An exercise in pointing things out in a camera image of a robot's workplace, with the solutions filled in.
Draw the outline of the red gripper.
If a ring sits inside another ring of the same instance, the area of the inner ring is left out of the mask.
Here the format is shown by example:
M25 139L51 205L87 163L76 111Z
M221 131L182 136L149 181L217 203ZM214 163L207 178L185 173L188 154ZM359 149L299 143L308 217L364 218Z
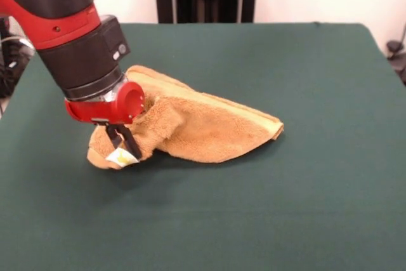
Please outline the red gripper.
M133 81L122 81L108 93L90 100L65 100L67 112L75 120L96 124L108 123L105 131L113 147L119 147L123 137L127 150L137 159L142 158L141 150L130 129L122 124L132 123L133 119L143 112L144 106L144 91Z

